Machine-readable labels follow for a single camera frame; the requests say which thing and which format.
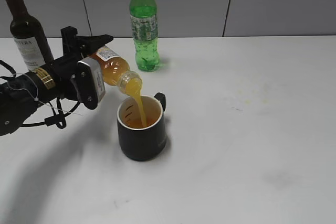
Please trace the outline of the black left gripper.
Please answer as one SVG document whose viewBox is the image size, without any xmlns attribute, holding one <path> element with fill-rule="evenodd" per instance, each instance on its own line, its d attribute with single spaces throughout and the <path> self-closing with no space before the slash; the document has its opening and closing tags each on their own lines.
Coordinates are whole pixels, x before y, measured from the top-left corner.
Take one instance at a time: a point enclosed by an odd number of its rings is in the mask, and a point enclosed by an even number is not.
<svg viewBox="0 0 336 224">
<path fill-rule="evenodd" d="M 77 36 L 77 29 L 71 26 L 61 29 L 63 56 L 48 64 L 61 99 L 78 101 L 77 91 L 71 82 L 76 73 L 77 62 L 113 41 L 111 35 Z"/>
</svg>

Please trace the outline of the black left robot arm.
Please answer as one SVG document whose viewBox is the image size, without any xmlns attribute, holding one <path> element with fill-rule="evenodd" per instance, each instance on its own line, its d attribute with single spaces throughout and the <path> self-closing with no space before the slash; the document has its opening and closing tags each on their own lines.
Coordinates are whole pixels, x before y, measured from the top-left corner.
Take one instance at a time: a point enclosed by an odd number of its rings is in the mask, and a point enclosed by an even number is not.
<svg viewBox="0 0 336 224">
<path fill-rule="evenodd" d="M 74 27 L 61 30 L 63 56 L 27 73 L 2 77 L 1 135 L 20 127 L 56 125 L 64 129 L 66 117 L 83 104 L 94 110 L 105 95 L 100 64 L 90 55 L 113 41 L 111 35 L 79 36 Z"/>
</svg>

